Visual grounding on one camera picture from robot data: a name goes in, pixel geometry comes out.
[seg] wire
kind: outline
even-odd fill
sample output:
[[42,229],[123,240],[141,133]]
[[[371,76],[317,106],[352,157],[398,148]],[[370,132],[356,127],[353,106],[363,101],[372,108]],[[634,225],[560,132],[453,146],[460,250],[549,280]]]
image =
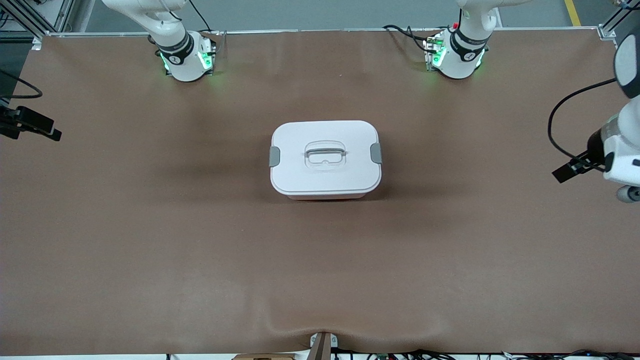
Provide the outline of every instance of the wire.
[[32,88],[37,94],[35,95],[0,95],[0,97],[5,98],[5,99],[37,99],[39,97],[42,96],[42,92],[40,91],[39,88],[31,85],[30,83],[22,80],[21,78],[18,78],[17,76],[13,76],[11,74],[9,74],[8,72],[4,71],[3,69],[0,69],[0,74],[4,74],[6,76],[8,76],[9,78],[12,78],[18,82],[21,82],[23,84],[25,84],[26,86]]
[[193,7],[193,9],[196,11],[198,16],[202,19],[202,22],[204,22],[204,25],[207,27],[207,31],[211,32],[211,27],[209,26],[209,23],[207,23],[207,21],[204,19],[204,16],[202,16],[198,8],[193,4],[193,1],[189,0],[189,3],[191,4],[191,7]]
[[622,360],[618,356],[613,356],[611,354],[606,354],[604,352],[588,350],[588,349],[585,349],[585,348],[580,349],[580,350],[576,350],[576,351],[572,352],[571,354],[566,354],[566,355],[562,355],[562,356],[555,356],[553,354],[539,354],[539,355],[522,354],[522,356],[514,356],[511,359],[512,360],[564,360],[564,359],[566,359],[567,357],[570,357],[570,356],[605,357],[608,360]]
[[[407,31],[405,31],[403,28],[400,28],[399,26],[396,26],[396,25],[386,25],[386,26],[383,26],[382,28],[383,28],[383,29],[387,29],[387,30],[389,30],[389,29],[396,29],[396,30],[400,31],[400,33],[401,33],[402,35],[404,35],[404,36],[406,36],[406,37],[412,37],[410,33],[408,33],[408,32],[407,32]],[[427,38],[423,38],[423,37],[416,37],[415,35],[414,35],[414,37],[415,37],[417,40],[420,40],[420,41],[425,41],[425,40],[427,40]]]
[[6,22],[10,20],[10,16],[8,13],[4,12],[4,10],[0,10],[0,29],[6,25]]
[[[569,95],[565,96],[564,99],[560,100],[560,102],[557,103],[556,106],[554,107],[554,109],[551,111],[551,114],[549,115],[549,122],[547,124],[547,135],[549,137],[549,141],[551,142],[551,145],[553,145],[559,152],[562,152],[563,154],[567,155],[571,159],[573,159],[575,161],[578,161],[578,163],[580,163],[581,165],[583,165],[585,167],[589,167],[589,168],[595,169],[595,170],[598,170],[600,172],[604,172],[604,169],[578,158],[576,155],[573,155],[572,153],[564,150],[560,145],[558,145],[558,143],[554,140],[554,137],[553,137],[553,135],[551,133],[551,129],[552,129],[552,125],[553,125],[553,121],[554,121],[554,115],[556,114],[556,111],[567,100],[569,100],[572,97],[574,97],[576,95],[579,95],[579,94],[581,94],[583,92],[589,91],[591,89],[598,88],[600,86],[604,86],[604,85],[608,85],[608,84],[614,83],[615,81],[616,81],[616,78],[612,78],[612,79],[609,79],[609,80],[601,81],[601,82],[599,82],[597,84],[589,85],[586,88],[581,88],[580,90],[574,91],[574,92],[570,93]],[[578,350],[577,352],[584,352],[584,351],[588,351],[588,350]]]
[[176,19],[176,20],[178,20],[178,21],[182,21],[182,19],[181,19],[181,18],[179,18],[179,17],[177,17],[173,12],[169,12],[169,14],[171,14],[171,16],[172,16],[174,19]]
[[431,350],[416,350],[413,352],[410,352],[409,354],[411,354],[413,356],[414,359],[424,359],[424,356],[427,355],[429,358],[426,360],[456,360],[455,357],[449,355],[449,354],[445,354],[442,352],[437,352],[437,351],[431,351]]
[[400,27],[396,26],[396,25],[386,25],[382,27],[383,29],[396,29],[398,31],[400,31],[400,33],[404,36],[410,37],[413,39],[413,42],[415,42],[415,45],[420,48],[420,50],[424,51],[425,53],[429,53],[429,54],[435,54],[436,51],[435,50],[430,50],[430,49],[425,49],[424,46],[420,45],[420,43],[418,43],[418,40],[420,41],[426,41],[427,38],[423,38],[423,37],[417,37],[415,36],[415,34],[413,33],[413,30],[411,30],[411,26],[407,26],[406,27],[406,31],[401,29]]

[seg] table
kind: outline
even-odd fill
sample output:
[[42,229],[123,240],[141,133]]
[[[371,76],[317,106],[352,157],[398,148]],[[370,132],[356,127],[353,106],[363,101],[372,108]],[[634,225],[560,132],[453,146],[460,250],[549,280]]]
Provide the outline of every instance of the table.
[[[229,35],[216,73],[163,74],[145,38],[46,38],[22,77],[60,143],[0,140],[0,354],[276,352],[316,331],[398,352],[638,352],[637,207],[557,184],[546,138],[612,76],[595,30],[497,31],[469,79],[386,32]],[[626,98],[557,114],[580,152]],[[364,119],[383,180],[296,202],[272,132]]]

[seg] container lid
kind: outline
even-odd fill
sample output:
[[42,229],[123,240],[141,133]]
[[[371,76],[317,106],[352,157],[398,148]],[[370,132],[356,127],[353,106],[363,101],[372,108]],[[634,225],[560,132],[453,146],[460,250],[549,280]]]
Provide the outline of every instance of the container lid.
[[271,183],[285,195],[365,193],[382,175],[378,132],[361,120],[284,124],[269,162]]

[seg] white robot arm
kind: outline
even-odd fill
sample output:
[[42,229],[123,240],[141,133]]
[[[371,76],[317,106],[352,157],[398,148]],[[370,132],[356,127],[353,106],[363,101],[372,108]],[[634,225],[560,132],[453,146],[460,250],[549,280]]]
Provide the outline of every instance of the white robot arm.
[[428,45],[436,52],[429,56],[430,65],[453,79],[469,77],[480,66],[486,43],[498,23],[495,9],[529,1],[456,0],[460,7],[460,23],[456,29],[437,34],[436,40]]
[[560,183],[604,165],[604,178],[624,185],[617,192],[618,199],[640,201],[639,59],[640,28],[636,28],[622,41],[614,59],[616,81],[631,100],[589,137],[585,152],[554,171]]
[[187,0],[102,0],[145,28],[160,49],[164,66],[180,81],[194,81],[213,68],[215,48],[196,31],[186,31],[172,15]]

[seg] black cable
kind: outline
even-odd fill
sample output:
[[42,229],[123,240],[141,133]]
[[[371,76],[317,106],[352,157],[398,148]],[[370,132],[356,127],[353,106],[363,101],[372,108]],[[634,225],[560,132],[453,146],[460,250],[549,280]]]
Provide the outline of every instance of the black cable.
[[562,356],[555,356],[553,354],[522,354],[522,356],[513,356],[511,360],[564,360],[570,356],[589,356],[589,357],[604,357],[608,360],[622,360],[617,356],[612,356],[610,354],[606,354],[604,352],[588,350],[588,349],[580,349],[572,352],[571,354],[566,354]]
[[420,41],[426,41],[427,38],[423,38],[423,37],[417,37],[415,36],[415,34],[413,33],[413,30],[411,30],[411,26],[407,26],[406,27],[406,31],[401,29],[400,27],[396,26],[396,25],[386,25],[382,27],[383,29],[396,29],[398,31],[400,31],[400,33],[404,36],[410,37],[413,39],[413,42],[415,42],[415,45],[422,51],[424,51],[425,53],[429,53],[429,54],[435,54],[436,51],[435,50],[430,50],[430,49],[425,49],[424,46],[420,45],[420,43],[418,43],[418,40]]
[[418,43],[418,39],[413,34],[413,30],[411,30],[411,26],[407,26],[406,30],[409,31],[409,34],[411,34],[411,37],[413,38],[413,42],[415,42],[415,45],[418,48],[420,48],[420,50],[424,51],[425,53],[429,53],[429,54],[436,54],[437,53],[435,50],[425,49],[422,45],[420,45]]
[[171,16],[172,16],[174,19],[176,19],[176,20],[178,20],[178,21],[182,21],[182,19],[180,19],[179,17],[177,17],[173,12],[169,12],[169,14],[171,14]]
[[[617,11],[615,14],[613,14],[613,15],[611,15],[611,17],[609,17],[609,20],[607,20],[607,22],[605,22],[605,23],[604,23],[604,25],[603,25],[602,27],[603,27],[603,28],[606,28],[606,27],[607,27],[607,25],[609,25],[609,23],[610,23],[613,19],[615,19],[615,18],[616,18],[616,17],[617,17],[617,16],[618,16],[622,11],[624,11],[624,10],[625,10],[625,9],[624,9],[623,7],[620,7],[620,8],[618,9],[618,11]],[[624,14],[624,15],[622,15],[622,16],[618,19],[618,21],[617,21],[615,24],[613,24],[613,25],[611,26],[611,29],[615,29],[615,28],[616,28],[616,26],[620,25],[620,23],[621,23],[623,20],[625,20],[625,19],[627,18],[627,16],[628,16],[630,13],[631,13],[631,12],[625,12],[625,14]]]
[[554,109],[551,111],[551,114],[549,115],[549,122],[547,124],[547,136],[549,137],[549,141],[551,142],[551,145],[553,145],[559,152],[562,152],[564,155],[567,155],[571,159],[573,159],[575,161],[578,161],[579,164],[581,164],[583,166],[586,166],[586,167],[589,167],[589,168],[592,168],[592,169],[595,169],[595,170],[598,170],[600,172],[604,172],[604,169],[578,158],[576,155],[573,155],[572,153],[564,150],[560,145],[558,145],[557,142],[554,140],[554,137],[552,135],[551,129],[552,129],[552,125],[553,125],[553,121],[554,121],[554,115],[556,114],[556,111],[567,100],[569,100],[572,97],[574,97],[576,95],[579,95],[579,94],[581,94],[581,93],[583,93],[585,91],[589,91],[591,89],[595,89],[595,88],[598,88],[600,86],[608,85],[608,84],[611,84],[611,83],[614,83],[614,82],[616,82],[615,78],[609,79],[609,80],[605,80],[605,81],[601,81],[601,82],[599,82],[597,84],[589,85],[586,88],[581,88],[580,90],[574,91],[574,92],[570,93],[569,95],[565,96],[564,99],[560,100],[560,102],[557,103],[556,106],[554,107]]
[[357,351],[353,351],[353,350],[344,350],[343,348],[339,348],[339,347],[332,347],[331,348],[332,352],[335,352],[336,354],[369,354],[368,352],[357,352]]
[[449,355],[449,354],[445,354],[443,352],[437,352],[437,351],[431,351],[431,350],[416,350],[413,352],[410,352],[409,354],[413,355],[414,358],[416,359],[424,359],[423,356],[427,355],[429,357],[429,359],[426,360],[431,360],[431,359],[435,359],[435,360],[456,360],[455,357]]
[[3,69],[0,69],[0,74],[4,74],[9,78],[12,78],[20,83],[25,84],[26,86],[32,88],[37,93],[35,95],[0,95],[0,97],[3,97],[5,99],[37,99],[42,96],[42,92],[40,91],[39,88],[29,84],[28,82],[22,80],[21,78],[18,78],[17,76],[13,76],[8,72],[4,71]]
[[198,11],[198,8],[193,4],[193,1],[189,0],[189,3],[191,4],[191,7],[193,7],[193,9],[196,11],[198,16],[202,19],[202,22],[204,22],[204,25],[207,27],[207,31],[211,32],[211,27],[209,26],[209,23],[207,23],[207,21],[204,19],[204,16],[202,16],[200,11]]
[[5,13],[4,10],[0,10],[0,22],[2,22],[2,24],[0,24],[0,29],[6,25],[7,21],[9,21],[9,14]]
[[[402,35],[404,35],[404,36],[406,36],[406,37],[412,37],[412,36],[411,36],[411,34],[409,34],[409,33],[408,33],[408,32],[406,32],[403,28],[400,28],[399,26],[396,26],[396,25],[386,25],[386,26],[383,26],[382,28],[383,28],[383,29],[387,29],[387,30],[389,30],[389,29],[396,29],[396,30],[400,31],[400,33],[401,33]],[[425,41],[425,40],[427,40],[427,38],[423,38],[423,37],[416,37],[415,35],[414,35],[413,37],[415,37],[417,40],[420,40],[420,41]]]

